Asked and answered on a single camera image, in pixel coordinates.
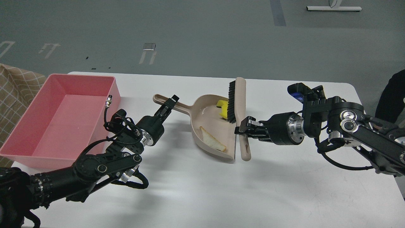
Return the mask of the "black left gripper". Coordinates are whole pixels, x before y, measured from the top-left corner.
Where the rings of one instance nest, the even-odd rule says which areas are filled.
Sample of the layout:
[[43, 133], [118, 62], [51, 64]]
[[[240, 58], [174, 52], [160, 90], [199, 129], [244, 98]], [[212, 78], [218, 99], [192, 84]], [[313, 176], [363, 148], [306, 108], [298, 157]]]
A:
[[164, 133], [163, 122], [170, 115], [173, 108], [176, 106], [179, 97], [173, 95], [168, 98], [154, 114], [154, 116], [144, 116], [136, 124], [136, 126], [143, 130], [146, 139], [148, 139], [147, 146], [154, 146]]

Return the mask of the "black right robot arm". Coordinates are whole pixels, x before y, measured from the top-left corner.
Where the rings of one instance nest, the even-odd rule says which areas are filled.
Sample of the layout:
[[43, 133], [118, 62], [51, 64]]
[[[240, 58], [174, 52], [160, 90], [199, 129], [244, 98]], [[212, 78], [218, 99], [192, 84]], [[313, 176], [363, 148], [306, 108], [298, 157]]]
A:
[[[303, 105], [299, 113], [275, 114], [267, 121], [248, 116], [236, 126], [235, 134], [276, 145], [299, 145], [307, 136], [314, 139], [317, 152], [336, 167], [404, 176], [404, 128], [365, 114], [358, 103], [338, 96], [326, 98], [321, 85], [311, 89], [296, 83], [287, 91]], [[353, 148], [370, 166], [347, 166], [327, 156], [343, 146]]]

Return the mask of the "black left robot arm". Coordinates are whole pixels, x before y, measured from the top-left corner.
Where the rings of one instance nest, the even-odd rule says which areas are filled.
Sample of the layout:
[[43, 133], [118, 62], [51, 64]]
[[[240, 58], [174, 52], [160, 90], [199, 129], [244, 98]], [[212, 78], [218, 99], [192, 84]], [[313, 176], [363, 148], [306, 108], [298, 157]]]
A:
[[65, 198], [85, 202], [88, 196], [108, 184], [146, 189], [147, 178], [139, 172], [145, 146], [154, 146], [164, 133], [163, 123], [178, 102], [168, 98], [153, 116], [144, 116], [138, 123], [127, 117], [123, 109], [107, 121], [112, 103], [105, 102], [104, 128], [112, 137], [89, 144], [70, 167], [29, 175], [18, 167], [1, 168], [1, 227], [20, 228], [31, 220], [35, 228], [40, 219], [32, 213], [39, 207]]

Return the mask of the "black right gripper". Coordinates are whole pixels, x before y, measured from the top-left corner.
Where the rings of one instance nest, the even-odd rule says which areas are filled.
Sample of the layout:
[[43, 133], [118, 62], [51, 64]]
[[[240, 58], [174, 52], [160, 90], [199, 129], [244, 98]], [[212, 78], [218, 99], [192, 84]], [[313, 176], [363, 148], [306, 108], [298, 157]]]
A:
[[247, 116], [235, 128], [234, 134], [276, 145], [299, 145], [306, 136], [303, 123], [304, 119], [295, 112], [275, 114], [264, 123]]

